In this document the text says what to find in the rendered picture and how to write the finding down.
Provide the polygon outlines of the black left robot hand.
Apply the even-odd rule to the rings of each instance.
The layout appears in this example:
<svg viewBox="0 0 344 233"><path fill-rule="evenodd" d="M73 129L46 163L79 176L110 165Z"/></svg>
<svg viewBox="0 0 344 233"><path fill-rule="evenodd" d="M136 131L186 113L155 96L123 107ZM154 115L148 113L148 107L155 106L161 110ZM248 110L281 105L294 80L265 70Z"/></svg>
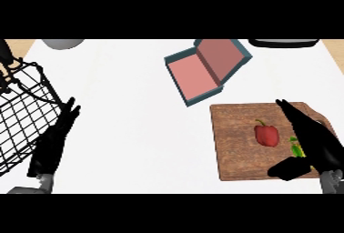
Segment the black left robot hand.
<svg viewBox="0 0 344 233"><path fill-rule="evenodd" d="M37 138L27 172L28 177L55 174L64 154L68 132L81 110L81 107L74 106L74 103L76 98L73 97L65 104L55 124L49 126L45 133Z"/></svg>

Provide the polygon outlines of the grey round bowl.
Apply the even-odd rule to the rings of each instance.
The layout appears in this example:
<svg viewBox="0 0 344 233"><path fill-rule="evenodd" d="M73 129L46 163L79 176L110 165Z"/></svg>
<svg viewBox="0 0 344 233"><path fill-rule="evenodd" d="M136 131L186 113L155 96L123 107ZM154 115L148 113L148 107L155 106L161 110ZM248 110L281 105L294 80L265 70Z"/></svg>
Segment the grey round bowl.
<svg viewBox="0 0 344 233"><path fill-rule="evenodd" d="M76 47L83 39L43 39L45 44L55 50L67 50Z"/></svg>

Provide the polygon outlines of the yellow green pepper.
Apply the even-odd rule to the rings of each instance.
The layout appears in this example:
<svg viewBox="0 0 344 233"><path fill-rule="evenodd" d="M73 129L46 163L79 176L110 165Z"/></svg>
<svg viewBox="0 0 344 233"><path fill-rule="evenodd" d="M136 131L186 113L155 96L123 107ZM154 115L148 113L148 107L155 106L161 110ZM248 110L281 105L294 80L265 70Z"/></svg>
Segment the yellow green pepper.
<svg viewBox="0 0 344 233"><path fill-rule="evenodd" d="M293 152L293 155L296 157L306 157L306 153L304 153L304 150L301 148L301 145L300 145L297 137L291 137L290 138L290 142L291 142L291 152Z"/></svg>

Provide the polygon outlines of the teal and pink cardboard box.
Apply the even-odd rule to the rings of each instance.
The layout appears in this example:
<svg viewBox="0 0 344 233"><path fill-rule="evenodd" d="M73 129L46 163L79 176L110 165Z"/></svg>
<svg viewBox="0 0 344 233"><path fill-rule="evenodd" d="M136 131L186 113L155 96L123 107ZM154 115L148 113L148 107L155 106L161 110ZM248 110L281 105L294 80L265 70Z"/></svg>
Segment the teal and pink cardboard box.
<svg viewBox="0 0 344 233"><path fill-rule="evenodd" d="M238 39L197 39L194 47L166 56L166 67L186 106L219 94L253 58Z"/></svg>

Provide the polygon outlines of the red bell pepper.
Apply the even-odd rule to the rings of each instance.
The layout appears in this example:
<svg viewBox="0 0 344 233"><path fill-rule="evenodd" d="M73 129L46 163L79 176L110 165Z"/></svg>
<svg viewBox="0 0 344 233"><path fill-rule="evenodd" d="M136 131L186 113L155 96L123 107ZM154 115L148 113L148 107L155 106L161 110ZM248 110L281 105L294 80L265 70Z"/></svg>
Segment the red bell pepper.
<svg viewBox="0 0 344 233"><path fill-rule="evenodd" d="M257 142L266 147L275 147L279 143L279 133L273 126L267 126L260 119L262 124L254 126L254 133Z"/></svg>

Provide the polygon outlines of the brown wooden cutting board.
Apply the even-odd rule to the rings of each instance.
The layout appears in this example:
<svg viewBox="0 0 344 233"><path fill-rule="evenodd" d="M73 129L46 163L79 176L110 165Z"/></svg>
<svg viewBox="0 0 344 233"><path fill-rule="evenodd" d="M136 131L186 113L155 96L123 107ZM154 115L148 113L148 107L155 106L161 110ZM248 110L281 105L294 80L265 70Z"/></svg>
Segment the brown wooden cutting board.
<svg viewBox="0 0 344 233"><path fill-rule="evenodd" d="M293 124L275 103L219 104L210 106L214 141L217 150L219 177L223 181L272 179L267 170L288 157L290 138L296 137ZM254 126L263 121L279 133L275 147L263 146L256 139ZM321 174L315 167L301 177L315 178Z"/></svg>

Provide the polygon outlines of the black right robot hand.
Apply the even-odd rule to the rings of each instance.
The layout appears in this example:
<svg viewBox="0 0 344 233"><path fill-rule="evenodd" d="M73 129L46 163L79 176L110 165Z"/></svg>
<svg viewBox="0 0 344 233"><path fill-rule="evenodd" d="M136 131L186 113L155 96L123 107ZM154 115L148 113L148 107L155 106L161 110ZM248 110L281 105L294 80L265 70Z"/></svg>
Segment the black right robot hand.
<svg viewBox="0 0 344 233"><path fill-rule="evenodd" d="M269 177L279 177L290 181L310 172L315 167L319 174L325 171L344 171L344 146L329 131L291 104L276 100L285 117L293 124L293 131L298 139L304 157L288 157L267 170Z"/></svg>

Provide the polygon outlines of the black flat appliance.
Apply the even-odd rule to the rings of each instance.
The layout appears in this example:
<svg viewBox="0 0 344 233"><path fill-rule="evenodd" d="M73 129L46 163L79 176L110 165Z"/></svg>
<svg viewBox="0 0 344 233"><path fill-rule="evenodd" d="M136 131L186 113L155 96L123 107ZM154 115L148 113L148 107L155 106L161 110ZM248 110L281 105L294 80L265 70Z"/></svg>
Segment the black flat appliance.
<svg viewBox="0 0 344 233"><path fill-rule="evenodd" d="M313 47L319 39L250 39L248 42L256 47L269 48L300 48Z"/></svg>

